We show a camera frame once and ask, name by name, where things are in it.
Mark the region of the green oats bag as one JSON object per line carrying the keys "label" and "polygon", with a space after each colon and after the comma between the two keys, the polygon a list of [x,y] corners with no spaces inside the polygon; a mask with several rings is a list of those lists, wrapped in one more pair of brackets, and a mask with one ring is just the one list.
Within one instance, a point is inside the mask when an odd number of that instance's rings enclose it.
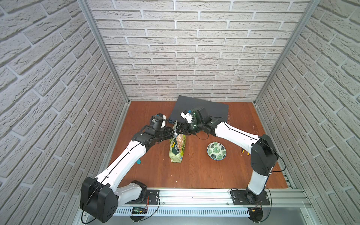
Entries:
{"label": "green oats bag", "polygon": [[181,163],[186,146],[186,136],[178,134],[175,131],[173,137],[170,139],[169,157],[172,163]]}

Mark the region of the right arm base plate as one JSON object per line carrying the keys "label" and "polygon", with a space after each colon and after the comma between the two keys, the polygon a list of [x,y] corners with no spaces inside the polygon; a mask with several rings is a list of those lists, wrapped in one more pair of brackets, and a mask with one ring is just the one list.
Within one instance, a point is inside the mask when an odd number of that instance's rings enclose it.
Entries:
{"label": "right arm base plate", "polygon": [[230,190],[230,196],[234,205],[271,205],[270,197],[265,190],[261,194],[255,195],[248,189],[238,190],[233,188]]}

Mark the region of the aluminium corner post right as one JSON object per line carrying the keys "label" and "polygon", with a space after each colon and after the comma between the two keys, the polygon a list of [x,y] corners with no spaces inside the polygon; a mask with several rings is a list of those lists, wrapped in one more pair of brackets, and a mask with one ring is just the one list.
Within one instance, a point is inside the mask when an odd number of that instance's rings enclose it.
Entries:
{"label": "aluminium corner post right", "polygon": [[311,0],[309,1],[304,13],[302,14],[300,20],[297,22],[292,34],[290,35],[290,38],[288,42],[286,43],[284,49],[282,50],[279,58],[277,59],[275,65],[273,66],[269,76],[265,80],[258,96],[254,100],[254,106],[257,106],[259,101],[261,100],[262,96],[264,95],[265,91],[267,90],[268,86],[270,85],[271,81],[273,80],[273,77],[275,76],[277,70],[282,65],[284,59],[288,56],[290,51],[292,50],[294,44],[298,40],[300,34],[302,33],[304,27],[308,24],[311,16],[313,15],[314,11],[318,7],[320,0]]}

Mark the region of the green leaf pattern bowl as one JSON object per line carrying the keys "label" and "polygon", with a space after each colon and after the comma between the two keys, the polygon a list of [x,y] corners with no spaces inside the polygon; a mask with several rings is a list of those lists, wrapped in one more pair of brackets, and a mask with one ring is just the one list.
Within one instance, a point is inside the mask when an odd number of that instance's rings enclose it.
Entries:
{"label": "green leaf pattern bowl", "polygon": [[207,146],[207,154],[213,160],[223,160],[227,155],[227,150],[224,145],[219,142],[212,142]]}

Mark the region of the aluminium corner post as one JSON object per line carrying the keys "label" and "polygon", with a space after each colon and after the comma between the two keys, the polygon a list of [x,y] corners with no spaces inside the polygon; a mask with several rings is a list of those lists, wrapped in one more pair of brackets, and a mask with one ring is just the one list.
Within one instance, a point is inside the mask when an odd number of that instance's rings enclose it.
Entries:
{"label": "aluminium corner post", "polygon": [[120,90],[120,93],[122,94],[123,96],[123,99],[125,101],[125,103],[127,105],[130,104],[130,99],[128,98],[127,94],[126,94],[126,91],[121,83],[121,80],[120,80],[120,77],[117,73],[117,70],[115,68],[115,65],[113,63],[113,60],[111,58],[111,55],[109,53],[109,50],[107,49],[107,46],[105,44],[105,41],[101,35],[101,32],[100,32],[100,29],[97,25],[97,22],[96,22],[96,19],[92,13],[92,10],[88,4],[88,1],[86,0],[78,0],[78,4],[84,14],[84,17],[85,19],[87,20],[88,24],[89,24],[89,27],[93,33],[93,36],[99,46],[99,49],[105,59],[105,62],[107,63],[108,67],[109,67],[109,70],[113,76],[113,78],[115,79],[115,82]]}
{"label": "aluminium corner post", "polygon": [[304,27],[308,24],[311,16],[313,15],[314,11],[318,7],[320,0],[311,0],[309,1],[304,13],[302,14],[300,20],[297,22],[292,34],[290,35],[290,38],[288,42],[286,43],[284,49],[282,50],[279,58],[277,59],[275,65],[273,66],[269,76],[265,80],[258,96],[254,100],[254,106],[257,106],[259,101],[261,100],[262,96],[264,95],[265,91],[267,90],[268,86],[270,85],[271,81],[273,80],[273,77],[275,76],[277,70],[282,65],[284,59],[288,56],[290,51],[292,50],[294,44],[298,40],[300,34],[302,33]]}

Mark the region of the aluminium front rail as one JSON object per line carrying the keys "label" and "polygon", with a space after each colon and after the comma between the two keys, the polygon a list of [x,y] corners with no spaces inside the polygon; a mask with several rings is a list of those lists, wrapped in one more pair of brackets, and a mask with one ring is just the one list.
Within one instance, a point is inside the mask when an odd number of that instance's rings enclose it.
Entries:
{"label": "aluminium front rail", "polygon": [[[233,207],[230,189],[159,188],[162,206]],[[309,208],[312,204],[301,189],[270,189],[257,207]]]}

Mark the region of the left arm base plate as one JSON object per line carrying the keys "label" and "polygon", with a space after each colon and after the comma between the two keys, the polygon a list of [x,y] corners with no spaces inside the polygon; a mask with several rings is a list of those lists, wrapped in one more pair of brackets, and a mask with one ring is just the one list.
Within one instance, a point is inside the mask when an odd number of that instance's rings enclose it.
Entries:
{"label": "left arm base plate", "polygon": [[146,194],[142,194],[138,199],[127,202],[127,205],[158,205],[159,204],[159,189],[147,189]]}

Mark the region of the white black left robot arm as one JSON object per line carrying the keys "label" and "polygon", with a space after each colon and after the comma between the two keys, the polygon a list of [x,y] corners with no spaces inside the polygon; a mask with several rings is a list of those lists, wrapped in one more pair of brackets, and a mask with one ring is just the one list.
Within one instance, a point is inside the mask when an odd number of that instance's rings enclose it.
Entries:
{"label": "white black left robot arm", "polygon": [[81,186],[80,209],[94,219],[106,223],[118,206],[138,200],[146,193],[146,186],[134,181],[116,192],[132,166],[155,144],[173,137],[171,127],[153,129],[145,126],[136,133],[126,149],[112,164],[95,178],[87,177]]}

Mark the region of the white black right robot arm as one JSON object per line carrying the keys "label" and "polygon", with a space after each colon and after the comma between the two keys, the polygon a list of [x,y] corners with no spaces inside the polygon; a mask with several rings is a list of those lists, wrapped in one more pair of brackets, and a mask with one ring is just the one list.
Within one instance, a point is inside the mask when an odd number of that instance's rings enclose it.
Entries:
{"label": "white black right robot arm", "polygon": [[252,135],[216,117],[197,122],[180,123],[175,129],[176,133],[184,135],[195,135],[201,131],[228,140],[250,154],[253,172],[246,191],[254,196],[260,195],[264,191],[268,177],[273,172],[278,160],[271,138],[268,135]]}

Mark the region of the small green circuit board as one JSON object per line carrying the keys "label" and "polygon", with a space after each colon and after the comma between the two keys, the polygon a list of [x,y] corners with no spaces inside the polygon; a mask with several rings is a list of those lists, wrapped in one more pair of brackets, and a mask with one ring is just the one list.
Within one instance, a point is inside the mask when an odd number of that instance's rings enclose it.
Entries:
{"label": "small green circuit board", "polygon": [[137,215],[137,214],[145,215],[145,214],[147,214],[147,211],[148,211],[147,208],[133,207],[131,214],[132,215]]}

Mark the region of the aluminium corner post left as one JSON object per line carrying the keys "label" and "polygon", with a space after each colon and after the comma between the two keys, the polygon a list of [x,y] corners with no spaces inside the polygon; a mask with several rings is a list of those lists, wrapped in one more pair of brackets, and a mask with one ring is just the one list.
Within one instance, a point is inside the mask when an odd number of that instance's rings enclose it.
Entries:
{"label": "aluminium corner post left", "polygon": [[92,13],[92,10],[88,4],[88,1],[86,0],[78,0],[78,4],[84,14],[84,17],[85,19],[87,20],[88,24],[89,24],[89,27],[93,33],[93,36],[99,46],[99,49],[105,59],[105,62],[107,63],[108,67],[109,67],[109,70],[113,76],[113,78],[115,79],[115,82],[120,90],[120,93],[122,94],[123,96],[123,99],[125,101],[125,103],[127,105],[130,104],[130,99],[128,98],[127,94],[126,94],[126,91],[121,83],[121,80],[120,80],[120,77],[117,73],[117,70],[115,68],[115,65],[113,63],[113,60],[111,58],[111,55],[109,53],[109,50],[107,49],[107,46],[105,44],[105,41],[101,35],[101,32],[100,32],[100,29],[97,25],[97,22],[96,22],[96,19]]}

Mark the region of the round black connector box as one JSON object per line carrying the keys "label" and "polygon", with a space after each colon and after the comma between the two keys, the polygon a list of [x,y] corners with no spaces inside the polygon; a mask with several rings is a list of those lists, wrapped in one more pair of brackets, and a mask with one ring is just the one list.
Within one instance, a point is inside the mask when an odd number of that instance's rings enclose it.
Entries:
{"label": "round black connector box", "polygon": [[249,219],[253,223],[259,223],[263,219],[263,210],[262,208],[248,208]]}

